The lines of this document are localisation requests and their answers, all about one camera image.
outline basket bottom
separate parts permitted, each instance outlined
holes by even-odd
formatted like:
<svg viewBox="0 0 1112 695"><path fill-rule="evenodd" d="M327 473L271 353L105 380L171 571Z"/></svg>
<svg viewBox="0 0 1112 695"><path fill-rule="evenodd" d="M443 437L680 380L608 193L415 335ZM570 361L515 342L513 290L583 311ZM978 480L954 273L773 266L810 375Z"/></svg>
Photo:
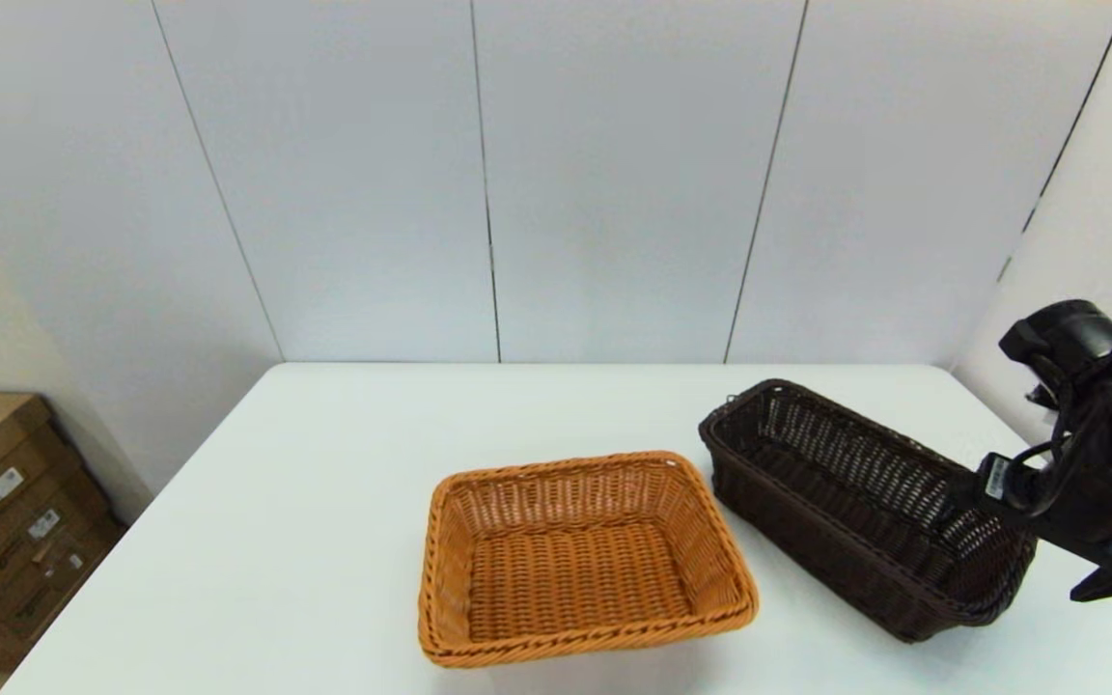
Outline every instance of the basket bottom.
<svg viewBox="0 0 1112 695"><path fill-rule="evenodd" d="M671 545L648 520L483 539L471 641L692 615Z"/></svg>

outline rectangular basket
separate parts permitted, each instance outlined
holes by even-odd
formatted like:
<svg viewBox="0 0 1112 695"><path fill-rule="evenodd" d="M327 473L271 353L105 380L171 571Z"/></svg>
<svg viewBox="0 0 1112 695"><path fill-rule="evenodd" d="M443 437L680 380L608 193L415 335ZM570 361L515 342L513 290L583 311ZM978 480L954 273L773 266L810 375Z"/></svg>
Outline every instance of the rectangular basket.
<svg viewBox="0 0 1112 695"><path fill-rule="evenodd" d="M443 667L654 647L756 612L741 550L676 454L464 471L433 494L419 643Z"/></svg>
<svg viewBox="0 0 1112 695"><path fill-rule="evenodd" d="M758 384L698 431L715 496L903 642L990 624L1032 562L1027 533L950 500L970 470L797 384Z"/></svg>

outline basket rim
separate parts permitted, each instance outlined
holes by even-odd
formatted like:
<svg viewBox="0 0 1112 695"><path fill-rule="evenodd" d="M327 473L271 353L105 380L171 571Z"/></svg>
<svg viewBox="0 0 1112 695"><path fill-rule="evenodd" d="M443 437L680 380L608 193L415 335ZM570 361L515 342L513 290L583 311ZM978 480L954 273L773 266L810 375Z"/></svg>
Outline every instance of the basket rim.
<svg viewBox="0 0 1112 695"><path fill-rule="evenodd" d="M449 494L467 480L512 479L517 476L547 475L553 471L573 471L583 467L629 466L643 461L667 461L688 485L689 494L697 500L698 509L706 515L718 542L719 550L728 560L729 570L738 590L738 598L718 610L697 616L633 620L618 625L597 625L590 628L566 629L560 633L530 634L483 642L450 641L437 633L431 619L436 572L435 560L443 523L443 512ZM743 627L754 619L758 608L757 586L736 542L728 532L722 512L698 470L679 454L652 450L612 454L608 457L576 457L542 464L497 467L458 471L443 479L431 497L428 514L428 536L425 543L423 582L419 590L419 643L424 655L440 665L489 665L546 658L555 655L613 649L614 647L647 647L683 639L726 633ZM474 664L463 664L475 658Z"/></svg>
<svg viewBox="0 0 1112 695"><path fill-rule="evenodd" d="M847 406L843 406L835 400L827 399L825 396L822 396L821 393L813 391L811 388L801 386L800 384L787 381L784 378L770 378L766 379L766 381L755 384L755 386L747 388L746 391L742 391L741 395L734 397L727 404L712 410L711 414L702 420L698 425L698 434L702 435L702 440L707 448L712 449L712 455L714 457L724 457L729 464L738 467L738 469L744 471L745 475L758 480L758 483L780 489L780 492L785 495L786 499L794 502L795 506L797 506L804 515L815 518L822 524L828 525L831 532L837 533L840 537L852 542L854 545L858 546L861 550L867 552L870 557L880 565L880 570L886 574L886 576L890 576L891 579L901 582L901 584L907 586L907 588L913 589L914 594L919 595L919 599L921 599L921 602L926 604L926 606L935 608L935 610L941 613L941 615L952 618L962 625L983 625L987 624L987 622L992 622L990 617L992 613L996 610L999 604L1005 603L1006 595L1012 593L1001 590L999 596L989 599L989 602L972 603L961 602L961 599L951 597L945 593L945 590L933 588L933 586L927 585L926 582L919 579L919 577L913 574L910 568L896 563L895 559L890 557L890 555L884 553L882 549L878 549L873 542L862 537L851 527L847 527L846 524L843 524L842 520L826 514L826 512L820 509L816 505L813 505L813 503L808 502L803 494L795 493L794 489L784 484L784 480L776 479L775 476L767 474L767 471L758 470L748 458L736 453L732 446L726 445L714 433L715 424L718 424L722 419L728 417L729 414L735 413L736 409L742 408L742 406L747 404L751 399L758 399L758 397L763 395L763 391L768 391L777 386L791 388L791 390L797 391L803 396L812 396L815 397L815 399L824 400L826 405L833 406L833 408L837 409L840 414L852 418L852 420L857 421L861 426L868 427L868 429L873 429L874 431L880 433L880 435L892 436L892 438L898 439L904 445L912 445L919 454L922 454L923 457L927 458L927 460L923 463L946 467L952 475L957 475L959 471L971 475L971 470L965 469L965 467L950 460L947 457L943 457L940 453L927 448L927 446L912 439L910 436L902 435L902 433L883 426L881 423L866 418L865 415L855 413L855 410L847 408ZM1032 544L1033 540L1029 538L1027 545L1031 546ZM1015 554L1010 567L1007 567L1005 585L1014 584L1016 567L1022 564L1021 558L1024 557L1024 555L1029 555L1029 553Z"/></svg>

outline label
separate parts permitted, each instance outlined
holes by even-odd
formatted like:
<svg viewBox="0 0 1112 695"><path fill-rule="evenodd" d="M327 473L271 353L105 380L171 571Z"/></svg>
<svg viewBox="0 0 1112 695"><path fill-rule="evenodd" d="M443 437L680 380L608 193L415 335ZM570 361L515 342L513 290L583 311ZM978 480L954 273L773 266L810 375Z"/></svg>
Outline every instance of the label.
<svg viewBox="0 0 1112 695"><path fill-rule="evenodd" d="M41 540L58 525L58 512L49 509L28 527L28 536L31 536L33 540Z"/></svg>
<svg viewBox="0 0 1112 695"><path fill-rule="evenodd" d="M995 457L990 466L990 478L984 481L984 493L994 500L1001 500L1006 490L1006 470L1011 469L1010 458Z"/></svg>
<svg viewBox="0 0 1112 695"><path fill-rule="evenodd" d="M3 475L0 475L0 502L2 502L8 494L14 492L14 488L19 487L22 483L23 476L19 475L19 471L14 469L14 466L4 470Z"/></svg>

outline orange wicker basket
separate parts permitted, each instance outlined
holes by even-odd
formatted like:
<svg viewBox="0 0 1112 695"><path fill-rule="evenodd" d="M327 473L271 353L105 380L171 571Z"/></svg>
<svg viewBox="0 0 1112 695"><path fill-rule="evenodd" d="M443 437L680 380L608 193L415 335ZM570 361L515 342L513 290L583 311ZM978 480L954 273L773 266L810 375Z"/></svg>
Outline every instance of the orange wicker basket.
<svg viewBox="0 0 1112 695"><path fill-rule="evenodd" d="M464 471L433 494L419 643L443 667L654 647L756 613L741 550L676 454Z"/></svg>

